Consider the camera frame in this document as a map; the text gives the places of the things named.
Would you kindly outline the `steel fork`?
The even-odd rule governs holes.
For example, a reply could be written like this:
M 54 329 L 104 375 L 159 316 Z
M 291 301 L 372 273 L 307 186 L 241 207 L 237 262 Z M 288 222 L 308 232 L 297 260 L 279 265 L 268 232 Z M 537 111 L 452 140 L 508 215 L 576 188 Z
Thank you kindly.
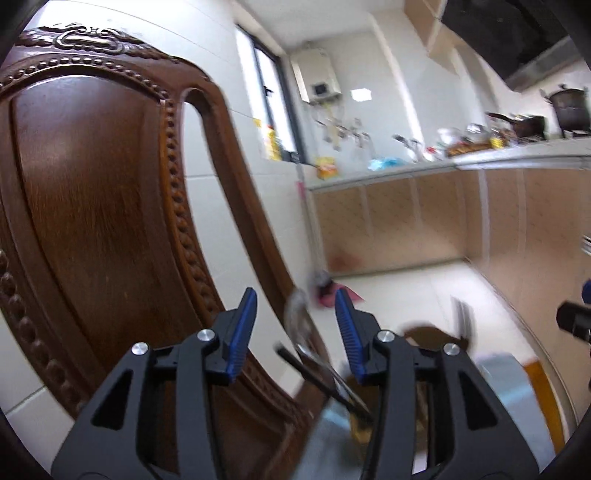
M 470 344 L 474 339 L 474 311 L 471 305 L 460 298 L 453 297 L 455 320 L 457 324 L 458 339 Z

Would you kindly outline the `large steel spoon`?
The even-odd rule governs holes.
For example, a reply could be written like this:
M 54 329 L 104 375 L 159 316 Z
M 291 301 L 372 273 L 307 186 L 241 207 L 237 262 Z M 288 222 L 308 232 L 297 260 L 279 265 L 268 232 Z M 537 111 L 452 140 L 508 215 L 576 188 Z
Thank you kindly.
M 345 379 L 332 367 L 327 352 L 321 349 L 324 344 L 322 340 L 314 339 L 318 330 L 308 313 L 307 296 L 303 290 L 295 288 L 290 293 L 284 307 L 283 320 L 284 330 L 301 363 L 308 367 L 325 386 L 331 387 L 335 393 L 344 395 L 353 407 L 359 407 L 368 413 L 369 409 L 365 402 L 346 385 Z

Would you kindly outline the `black chopstick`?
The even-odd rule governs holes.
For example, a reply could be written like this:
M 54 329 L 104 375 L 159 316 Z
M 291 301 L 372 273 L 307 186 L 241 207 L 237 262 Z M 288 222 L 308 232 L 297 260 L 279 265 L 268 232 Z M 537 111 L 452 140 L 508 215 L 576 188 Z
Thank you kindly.
M 355 415 L 356 418 L 362 420 L 367 424 L 373 424 L 373 416 L 366 405 L 363 405 L 358 400 L 353 399 L 352 396 L 346 398 L 339 392 L 337 387 L 330 386 L 328 383 L 325 382 L 325 380 L 322 380 L 320 376 L 315 374 L 315 372 L 312 371 L 311 368 L 308 368 L 308 366 L 305 366 L 303 362 L 297 360 L 297 357 L 294 356 L 294 354 L 291 354 L 290 351 L 288 351 L 287 348 L 283 346 L 283 344 L 277 343 L 276 345 L 274 345 L 274 351 L 277 355 L 280 356 L 281 359 L 283 359 L 284 362 L 290 365 L 290 367 L 293 367 L 294 370 L 297 371 L 297 373 L 300 374 L 301 377 L 303 377 L 304 381 L 311 383 L 322 393 L 324 393 L 327 396 L 330 396 L 332 399 L 334 399 L 343 407 L 345 407 L 349 413 Z

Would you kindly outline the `kitchen counter with cabinets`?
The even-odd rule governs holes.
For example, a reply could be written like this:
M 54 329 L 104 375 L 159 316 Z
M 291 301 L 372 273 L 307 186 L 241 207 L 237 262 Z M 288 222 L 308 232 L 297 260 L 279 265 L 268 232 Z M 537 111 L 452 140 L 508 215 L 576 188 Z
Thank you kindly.
M 590 276 L 588 138 L 485 150 L 308 190 L 329 272 L 469 261 L 524 322 L 575 414 L 584 414 L 589 350 L 558 329 L 555 314 L 579 299 Z

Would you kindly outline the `wooden slatted utensil holder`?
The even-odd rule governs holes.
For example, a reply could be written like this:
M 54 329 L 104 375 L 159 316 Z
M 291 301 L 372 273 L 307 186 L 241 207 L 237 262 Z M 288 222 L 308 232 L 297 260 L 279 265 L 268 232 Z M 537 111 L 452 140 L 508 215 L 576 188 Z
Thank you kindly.
M 339 330 L 351 375 L 346 385 L 365 402 L 373 424 L 358 419 L 353 437 L 367 447 L 363 479 L 406 479 L 415 454 L 416 384 L 435 385 L 449 399 L 443 347 L 464 353 L 470 346 L 433 325 L 415 326 L 404 335 L 380 327 L 368 312 L 337 310 Z

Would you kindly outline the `black wok pan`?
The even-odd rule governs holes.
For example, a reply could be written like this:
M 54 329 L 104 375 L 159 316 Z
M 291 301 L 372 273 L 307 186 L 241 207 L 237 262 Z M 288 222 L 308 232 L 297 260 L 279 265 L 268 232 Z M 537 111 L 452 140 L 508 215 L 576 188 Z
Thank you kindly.
M 502 120 L 509 123 L 515 133 L 520 138 L 540 138 L 546 139 L 546 118 L 543 116 L 518 116 L 509 117 L 500 113 L 487 112 L 489 118 Z

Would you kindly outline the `black cooking pot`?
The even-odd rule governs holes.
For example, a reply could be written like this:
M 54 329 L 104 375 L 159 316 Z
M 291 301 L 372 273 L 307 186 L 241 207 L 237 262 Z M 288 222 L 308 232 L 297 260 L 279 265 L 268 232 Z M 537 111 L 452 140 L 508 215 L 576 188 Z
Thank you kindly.
M 588 88 L 569 88 L 566 84 L 560 84 L 559 89 L 548 95 L 540 90 L 541 96 L 551 104 L 561 136 L 566 139 L 567 134 L 573 137 L 590 135 L 590 112 L 587 106 Z

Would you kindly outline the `carved brown wooden chair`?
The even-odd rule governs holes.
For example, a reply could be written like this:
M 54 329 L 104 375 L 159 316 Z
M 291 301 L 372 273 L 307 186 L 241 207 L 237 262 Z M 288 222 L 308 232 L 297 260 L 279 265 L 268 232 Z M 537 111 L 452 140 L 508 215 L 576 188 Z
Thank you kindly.
M 126 33 L 22 32 L 1 68 L 1 308 L 34 370 L 78 415 L 136 340 L 165 346 L 223 309 L 184 180 L 182 108 L 213 168 L 263 296 L 296 287 L 221 89 Z

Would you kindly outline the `broom with pink dustpan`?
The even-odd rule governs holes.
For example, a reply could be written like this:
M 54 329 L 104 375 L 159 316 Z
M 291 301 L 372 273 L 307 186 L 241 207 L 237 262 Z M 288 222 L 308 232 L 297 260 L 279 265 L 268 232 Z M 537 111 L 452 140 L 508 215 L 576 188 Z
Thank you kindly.
M 353 304 L 365 301 L 354 290 L 335 281 L 334 276 L 329 273 L 327 261 L 325 261 L 320 226 L 318 226 L 317 212 L 315 212 L 314 196 L 308 190 L 304 165 L 301 163 L 295 164 L 295 170 L 297 171 L 297 191 L 303 204 L 305 231 L 307 231 L 308 245 L 311 251 L 311 293 L 315 304 L 325 309 L 334 308 L 335 294 L 341 289 L 346 291 Z

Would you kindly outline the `black range hood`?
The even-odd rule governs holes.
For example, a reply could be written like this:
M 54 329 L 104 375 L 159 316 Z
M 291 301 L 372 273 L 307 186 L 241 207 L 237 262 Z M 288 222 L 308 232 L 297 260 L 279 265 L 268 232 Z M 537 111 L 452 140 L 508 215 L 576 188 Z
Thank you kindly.
M 515 92 L 582 59 L 572 38 L 542 1 L 448 1 L 441 22 Z

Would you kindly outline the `chrome sink faucet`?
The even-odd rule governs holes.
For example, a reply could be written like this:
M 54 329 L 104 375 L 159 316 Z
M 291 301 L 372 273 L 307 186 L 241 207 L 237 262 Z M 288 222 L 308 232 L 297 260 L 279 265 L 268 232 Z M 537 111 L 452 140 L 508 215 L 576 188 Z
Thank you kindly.
M 367 160 L 373 160 L 376 156 L 376 150 L 370 134 L 363 130 L 362 125 L 353 126 L 351 132 L 356 143 L 356 148 L 363 151 L 363 155 Z

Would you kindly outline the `yellow box on counter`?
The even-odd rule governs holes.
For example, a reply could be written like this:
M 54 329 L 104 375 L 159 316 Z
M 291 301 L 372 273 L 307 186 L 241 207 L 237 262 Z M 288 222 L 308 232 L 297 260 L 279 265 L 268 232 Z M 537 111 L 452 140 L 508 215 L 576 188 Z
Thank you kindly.
M 339 176 L 339 168 L 332 156 L 315 158 L 315 171 L 317 171 L 318 179 L 321 180 L 329 180 Z

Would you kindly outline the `yellow detergent bottle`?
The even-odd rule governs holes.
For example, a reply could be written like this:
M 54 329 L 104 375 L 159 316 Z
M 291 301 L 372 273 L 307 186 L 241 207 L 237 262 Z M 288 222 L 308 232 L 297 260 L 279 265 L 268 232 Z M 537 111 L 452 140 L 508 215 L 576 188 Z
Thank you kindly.
M 283 160 L 283 150 L 280 141 L 276 137 L 276 130 L 270 125 L 264 129 L 264 142 L 266 143 L 266 156 L 273 161 Z

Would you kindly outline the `white gas water heater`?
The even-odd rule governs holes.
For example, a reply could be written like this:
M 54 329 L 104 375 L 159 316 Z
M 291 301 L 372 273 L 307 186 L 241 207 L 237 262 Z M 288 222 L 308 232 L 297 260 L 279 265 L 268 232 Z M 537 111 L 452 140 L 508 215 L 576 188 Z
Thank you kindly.
M 325 49 L 305 47 L 290 55 L 290 63 L 301 100 L 305 103 L 318 105 L 342 96 L 335 69 Z

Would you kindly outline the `window with dark frame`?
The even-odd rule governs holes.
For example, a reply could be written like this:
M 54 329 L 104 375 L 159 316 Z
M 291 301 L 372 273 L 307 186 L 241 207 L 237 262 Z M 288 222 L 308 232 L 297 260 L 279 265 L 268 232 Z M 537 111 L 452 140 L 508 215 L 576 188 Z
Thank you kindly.
M 274 54 L 259 38 L 242 26 L 235 26 L 235 39 L 242 75 L 245 78 L 246 94 L 254 124 L 259 132 L 263 156 L 269 159 L 266 156 L 264 129 L 270 125 L 276 130 L 276 137 L 283 150 L 281 161 L 304 164 L 307 162 L 307 155 L 280 56 Z

